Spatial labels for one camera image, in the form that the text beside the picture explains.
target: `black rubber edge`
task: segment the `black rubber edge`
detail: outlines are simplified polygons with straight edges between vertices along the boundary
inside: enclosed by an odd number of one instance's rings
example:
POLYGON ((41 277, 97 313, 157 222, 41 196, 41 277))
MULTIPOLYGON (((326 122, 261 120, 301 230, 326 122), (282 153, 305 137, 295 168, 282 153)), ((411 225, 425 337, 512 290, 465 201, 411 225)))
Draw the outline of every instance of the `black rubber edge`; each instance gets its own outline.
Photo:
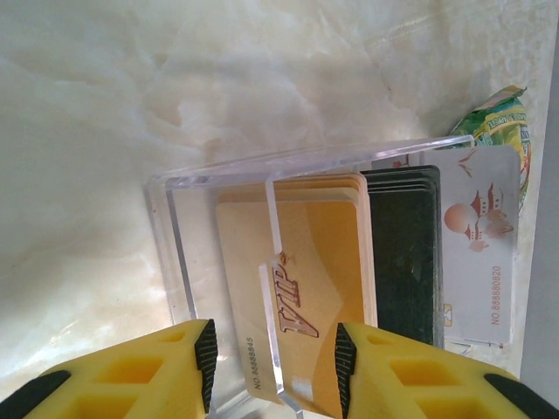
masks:
POLYGON ((338 323, 335 335, 335 374, 338 376, 338 391, 342 404, 342 417, 346 419, 349 413, 349 380, 355 372, 357 347, 349 337, 349 333, 342 323, 338 323))
POLYGON ((216 324, 212 319, 200 333, 194 344, 196 363, 198 370, 202 373, 202 401, 204 410, 210 412, 211 390, 213 389, 213 377, 217 365, 217 336, 216 324))
POLYGON ((485 374, 483 377, 530 419, 559 418, 559 410, 521 382, 498 374, 485 374))
POLYGON ((71 376, 69 371, 53 371, 27 383, 0 403, 1 419, 22 419, 71 376))

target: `green snack package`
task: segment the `green snack package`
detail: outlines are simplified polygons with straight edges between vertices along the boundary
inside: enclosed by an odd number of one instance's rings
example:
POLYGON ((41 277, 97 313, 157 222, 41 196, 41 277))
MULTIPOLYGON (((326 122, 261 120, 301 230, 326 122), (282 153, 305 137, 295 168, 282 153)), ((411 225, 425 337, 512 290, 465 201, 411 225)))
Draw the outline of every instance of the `green snack package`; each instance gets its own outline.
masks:
POLYGON ((510 145, 516 149, 521 157, 521 208, 528 190, 532 154, 526 109, 518 99, 525 91, 517 86, 505 87, 471 111, 451 132, 451 135, 471 134, 475 147, 510 145))

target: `black card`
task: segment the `black card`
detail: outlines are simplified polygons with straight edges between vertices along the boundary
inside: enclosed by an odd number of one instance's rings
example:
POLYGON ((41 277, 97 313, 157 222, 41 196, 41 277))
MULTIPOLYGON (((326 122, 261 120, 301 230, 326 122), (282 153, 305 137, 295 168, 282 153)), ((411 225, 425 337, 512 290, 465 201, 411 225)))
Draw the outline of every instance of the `black card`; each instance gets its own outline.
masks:
POLYGON ((378 326, 443 347, 438 169, 363 174, 373 227, 378 326))

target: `white card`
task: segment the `white card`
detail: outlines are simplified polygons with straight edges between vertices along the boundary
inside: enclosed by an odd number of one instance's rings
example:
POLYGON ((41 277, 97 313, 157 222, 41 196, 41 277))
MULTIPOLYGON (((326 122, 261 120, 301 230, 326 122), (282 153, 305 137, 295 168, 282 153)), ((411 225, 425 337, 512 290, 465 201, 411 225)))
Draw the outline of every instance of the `white card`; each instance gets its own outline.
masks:
POLYGON ((434 150, 375 161, 373 168, 417 165, 440 170, 445 338, 506 345, 520 157, 510 146, 434 150))

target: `beige marble background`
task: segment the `beige marble background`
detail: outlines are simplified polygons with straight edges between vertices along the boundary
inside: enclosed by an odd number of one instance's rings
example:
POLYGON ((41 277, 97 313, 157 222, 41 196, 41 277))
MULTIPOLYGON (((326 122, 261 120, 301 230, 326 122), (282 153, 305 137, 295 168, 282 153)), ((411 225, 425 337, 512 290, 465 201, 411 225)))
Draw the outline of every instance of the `beige marble background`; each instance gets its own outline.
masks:
POLYGON ((1 0, 0 398, 170 323, 142 186, 171 168, 446 134, 528 86, 520 372, 557 3, 1 0))

